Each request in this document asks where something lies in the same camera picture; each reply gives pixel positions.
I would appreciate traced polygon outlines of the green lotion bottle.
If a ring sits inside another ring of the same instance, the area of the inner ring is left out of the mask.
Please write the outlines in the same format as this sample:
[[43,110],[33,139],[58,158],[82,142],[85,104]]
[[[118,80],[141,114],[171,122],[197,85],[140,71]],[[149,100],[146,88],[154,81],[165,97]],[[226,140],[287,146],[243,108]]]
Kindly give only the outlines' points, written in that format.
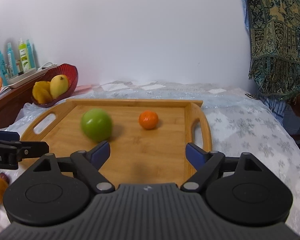
[[31,65],[30,65],[30,62],[29,62],[27,46],[26,46],[25,42],[22,39],[20,39],[20,41],[19,41],[18,50],[19,50],[20,61],[21,61],[23,71],[25,72],[25,71],[30,70]]

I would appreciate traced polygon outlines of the red date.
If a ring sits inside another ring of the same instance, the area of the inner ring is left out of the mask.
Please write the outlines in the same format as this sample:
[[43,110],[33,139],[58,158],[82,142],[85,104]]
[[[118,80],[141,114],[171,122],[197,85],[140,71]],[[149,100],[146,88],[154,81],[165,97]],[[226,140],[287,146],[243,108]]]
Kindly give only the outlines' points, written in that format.
[[4,181],[6,181],[6,183],[8,183],[8,184],[10,183],[10,179],[5,173],[1,172],[0,178],[3,179]]

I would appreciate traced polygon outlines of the yellow starfruit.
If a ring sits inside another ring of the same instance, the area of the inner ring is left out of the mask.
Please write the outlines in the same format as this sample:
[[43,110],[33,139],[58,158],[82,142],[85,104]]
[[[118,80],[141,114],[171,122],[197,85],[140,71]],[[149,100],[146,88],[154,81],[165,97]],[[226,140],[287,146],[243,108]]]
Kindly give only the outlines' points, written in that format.
[[38,81],[32,89],[32,96],[38,104],[47,104],[52,102],[50,94],[50,81]]

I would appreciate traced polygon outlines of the teal spray bottle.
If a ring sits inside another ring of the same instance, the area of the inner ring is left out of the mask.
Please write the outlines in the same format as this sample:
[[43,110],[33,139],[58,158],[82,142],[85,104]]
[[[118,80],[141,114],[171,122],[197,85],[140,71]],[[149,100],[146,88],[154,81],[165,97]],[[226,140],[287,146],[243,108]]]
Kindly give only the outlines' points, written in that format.
[[6,64],[1,50],[0,50],[0,77],[2,78],[2,85],[7,86],[8,83],[7,83]]
[[17,65],[15,62],[15,56],[14,56],[11,42],[8,42],[7,44],[7,56],[8,56],[10,69],[12,70],[12,76],[16,76],[18,74],[18,70],[17,70]]

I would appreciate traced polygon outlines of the green patterned fringed shawl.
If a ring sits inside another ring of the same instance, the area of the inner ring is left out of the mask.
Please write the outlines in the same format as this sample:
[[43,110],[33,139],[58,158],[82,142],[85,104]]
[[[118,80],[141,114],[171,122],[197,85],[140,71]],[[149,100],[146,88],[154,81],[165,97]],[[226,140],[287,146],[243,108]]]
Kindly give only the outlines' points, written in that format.
[[300,0],[247,0],[251,65],[260,94],[300,94]]

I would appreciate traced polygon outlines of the small mandarin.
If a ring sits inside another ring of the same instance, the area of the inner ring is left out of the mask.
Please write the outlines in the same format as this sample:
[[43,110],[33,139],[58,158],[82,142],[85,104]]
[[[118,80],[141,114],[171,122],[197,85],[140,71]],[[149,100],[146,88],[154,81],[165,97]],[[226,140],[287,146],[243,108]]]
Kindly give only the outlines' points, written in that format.
[[139,115],[138,122],[144,129],[154,129],[159,123],[159,117],[157,113],[147,110]]

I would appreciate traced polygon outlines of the snowflake sheer tablecloth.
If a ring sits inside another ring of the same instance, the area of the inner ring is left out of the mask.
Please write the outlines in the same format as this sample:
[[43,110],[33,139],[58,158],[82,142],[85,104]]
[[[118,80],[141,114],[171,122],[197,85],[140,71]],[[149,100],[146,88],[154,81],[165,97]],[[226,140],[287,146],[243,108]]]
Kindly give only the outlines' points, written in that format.
[[74,93],[76,99],[201,99],[211,127],[212,143],[230,157],[251,152],[291,190],[294,200],[288,220],[274,233],[256,230],[237,233],[208,222],[199,239],[298,239],[300,237],[300,150],[293,138],[260,101],[245,96],[239,88],[213,89],[210,85],[155,83],[135,86],[109,83]]

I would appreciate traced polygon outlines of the wooden side cabinet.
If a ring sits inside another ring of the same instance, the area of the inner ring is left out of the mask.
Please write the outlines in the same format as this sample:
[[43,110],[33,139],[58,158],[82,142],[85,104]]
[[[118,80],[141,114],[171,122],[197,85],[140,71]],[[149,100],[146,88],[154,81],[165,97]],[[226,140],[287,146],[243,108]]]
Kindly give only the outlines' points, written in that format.
[[0,97],[0,128],[13,124],[25,103],[33,103],[32,89],[34,83],[41,80],[43,80],[43,76],[9,90]]

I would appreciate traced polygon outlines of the bamboo serving tray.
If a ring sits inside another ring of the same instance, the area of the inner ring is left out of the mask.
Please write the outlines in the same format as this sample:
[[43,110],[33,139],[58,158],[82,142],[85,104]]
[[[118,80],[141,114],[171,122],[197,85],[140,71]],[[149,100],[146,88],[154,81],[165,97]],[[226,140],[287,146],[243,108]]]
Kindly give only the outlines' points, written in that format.
[[[210,151],[212,139],[201,100],[68,99],[38,116],[25,130],[24,141],[45,141],[58,157],[77,150],[90,150],[95,143],[84,135],[81,117],[90,109],[106,111],[113,121],[110,158],[100,172],[111,183],[183,184],[195,173],[185,157],[185,147],[194,142],[200,125],[203,148]],[[159,117],[154,129],[139,125],[139,115],[153,111]]]

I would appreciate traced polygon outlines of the white rectangular dish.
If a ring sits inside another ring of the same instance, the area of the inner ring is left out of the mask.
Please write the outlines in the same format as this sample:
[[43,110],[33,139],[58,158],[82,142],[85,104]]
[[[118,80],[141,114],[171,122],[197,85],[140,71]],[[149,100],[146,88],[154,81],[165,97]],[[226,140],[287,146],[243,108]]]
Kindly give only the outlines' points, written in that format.
[[46,69],[40,69],[40,70],[36,70],[36,69],[31,69],[26,71],[24,74],[18,75],[16,77],[13,77],[11,79],[7,80],[8,86],[11,89],[15,89],[18,88],[28,82],[30,82],[31,80],[40,77],[42,75],[44,75],[47,72]]

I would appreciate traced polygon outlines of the yellow mango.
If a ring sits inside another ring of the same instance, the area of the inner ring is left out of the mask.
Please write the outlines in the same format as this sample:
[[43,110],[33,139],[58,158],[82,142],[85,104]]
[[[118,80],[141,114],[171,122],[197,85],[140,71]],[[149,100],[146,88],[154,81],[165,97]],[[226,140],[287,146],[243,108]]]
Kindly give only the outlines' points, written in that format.
[[69,81],[65,75],[57,75],[50,81],[50,94],[53,99],[64,94],[69,89]]

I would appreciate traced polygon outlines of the red glass fruit bowl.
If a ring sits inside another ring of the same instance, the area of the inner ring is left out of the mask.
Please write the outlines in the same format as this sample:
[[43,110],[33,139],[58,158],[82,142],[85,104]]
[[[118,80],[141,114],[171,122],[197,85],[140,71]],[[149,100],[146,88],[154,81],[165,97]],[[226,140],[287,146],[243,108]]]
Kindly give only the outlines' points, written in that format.
[[34,83],[32,101],[39,107],[51,107],[73,94],[78,83],[78,71],[73,65],[64,63],[48,70]]

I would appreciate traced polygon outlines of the green apple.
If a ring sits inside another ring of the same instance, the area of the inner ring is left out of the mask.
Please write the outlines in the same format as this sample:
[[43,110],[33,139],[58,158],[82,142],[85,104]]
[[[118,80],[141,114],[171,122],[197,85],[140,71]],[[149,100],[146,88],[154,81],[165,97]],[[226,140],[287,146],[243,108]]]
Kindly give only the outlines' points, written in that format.
[[81,129],[89,139],[101,142],[111,137],[113,121],[106,111],[93,108],[82,115]]

